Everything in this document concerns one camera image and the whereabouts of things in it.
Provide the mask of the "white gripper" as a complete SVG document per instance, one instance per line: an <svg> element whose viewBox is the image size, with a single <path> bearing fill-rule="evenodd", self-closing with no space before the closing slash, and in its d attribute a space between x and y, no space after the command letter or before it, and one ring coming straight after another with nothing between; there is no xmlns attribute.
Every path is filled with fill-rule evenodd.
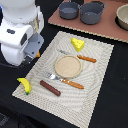
<svg viewBox="0 0 128 128"><path fill-rule="evenodd" d="M30 63L44 43L40 35L43 27L42 13L38 13L29 24L11 24L3 19L0 25L0 44L5 60L15 66L23 61Z"/></svg>

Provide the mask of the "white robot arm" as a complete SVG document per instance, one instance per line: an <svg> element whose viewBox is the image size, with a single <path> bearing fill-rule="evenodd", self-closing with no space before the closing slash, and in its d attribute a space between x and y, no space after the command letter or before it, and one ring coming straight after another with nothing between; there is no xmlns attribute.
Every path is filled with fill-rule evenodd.
<svg viewBox="0 0 128 128"><path fill-rule="evenodd" d="M5 60L15 66L30 63L44 43L40 35L44 27L40 7L35 0L0 0L0 5L0 44Z"/></svg>

